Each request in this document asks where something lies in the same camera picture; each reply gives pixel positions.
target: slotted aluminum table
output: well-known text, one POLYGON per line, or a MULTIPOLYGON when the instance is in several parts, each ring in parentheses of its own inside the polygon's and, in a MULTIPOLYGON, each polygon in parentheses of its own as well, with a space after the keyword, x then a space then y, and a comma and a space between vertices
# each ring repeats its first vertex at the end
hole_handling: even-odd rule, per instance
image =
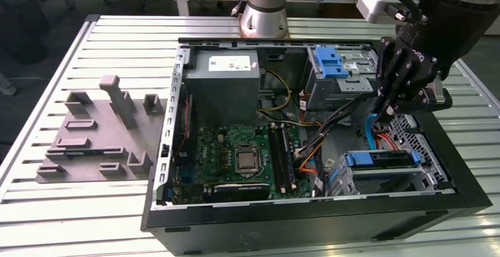
MULTIPOLYGON (((292 38, 380 39, 394 27, 360 20, 290 19, 292 38)), ((239 37, 238 21, 216 17, 102 16, 87 21, 0 167, 2 256, 170 256, 139 231, 147 181, 38 184, 36 170, 54 141, 70 90, 99 89, 118 74, 132 98, 166 96, 179 37, 239 37)), ((442 223, 406 241, 239 253, 238 256, 499 256, 500 106, 459 61, 446 80, 454 108, 436 116, 495 206, 442 223)))

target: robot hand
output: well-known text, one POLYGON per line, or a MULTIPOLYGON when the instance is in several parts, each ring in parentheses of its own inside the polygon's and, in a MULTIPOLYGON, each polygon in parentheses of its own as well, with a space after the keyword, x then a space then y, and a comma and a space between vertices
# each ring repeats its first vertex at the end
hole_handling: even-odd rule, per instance
POLYGON ((372 112, 398 115, 450 108, 452 97, 443 81, 452 64, 471 51, 498 19, 500 0, 414 0, 404 5, 395 0, 372 1, 358 3, 370 22, 382 16, 410 22, 396 26, 396 38, 382 38, 376 69, 380 88, 372 112), (415 15, 416 5, 422 15, 414 17, 420 21, 408 17, 415 15))
POLYGON ((382 81, 374 114, 411 114, 439 111, 452 106, 452 97, 443 88, 439 60, 407 46, 400 38, 382 39, 376 78, 382 81))

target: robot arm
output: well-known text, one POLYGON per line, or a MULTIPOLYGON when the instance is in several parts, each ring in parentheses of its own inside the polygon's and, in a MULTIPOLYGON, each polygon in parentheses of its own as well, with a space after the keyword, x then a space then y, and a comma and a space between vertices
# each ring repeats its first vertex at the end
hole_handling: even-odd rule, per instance
MULTIPOLYGON (((248 0, 240 22, 244 37, 286 37, 286 1, 248 0)), ((399 20, 406 24, 396 26, 395 39, 382 39, 375 114, 410 114, 452 106, 442 81, 454 62, 471 51, 498 19, 499 3, 500 0, 359 0, 358 8, 368 22, 399 20)))
MULTIPOLYGON (((448 77, 454 62, 471 51, 498 19, 499 2, 419 0, 423 20, 396 26, 396 39, 382 39, 376 73, 382 85, 374 113, 410 114, 452 106, 442 81, 448 77)), ((395 14, 398 10, 396 6, 386 7, 387 13, 395 14)))

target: motherboard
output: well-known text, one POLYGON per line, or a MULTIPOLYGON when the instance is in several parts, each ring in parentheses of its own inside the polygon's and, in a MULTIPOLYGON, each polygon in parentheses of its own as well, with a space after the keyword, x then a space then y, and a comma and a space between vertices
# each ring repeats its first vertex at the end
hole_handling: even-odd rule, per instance
POLYGON ((295 177, 292 151, 299 146, 294 125, 202 127, 194 183, 206 185, 204 193, 231 193, 235 200, 246 186, 266 188, 267 199, 310 197, 307 176, 295 177))

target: expansion slot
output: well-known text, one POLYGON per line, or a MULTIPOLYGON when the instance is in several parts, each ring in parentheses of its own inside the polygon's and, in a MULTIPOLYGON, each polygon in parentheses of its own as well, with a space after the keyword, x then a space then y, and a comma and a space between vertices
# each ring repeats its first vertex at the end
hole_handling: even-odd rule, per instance
POLYGON ((270 125, 268 130, 270 150, 272 161, 272 173, 275 174, 275 186, 279 193, 295 190, 295 174, 292 153, 288 147, 288 137, 284 126, 270 125))

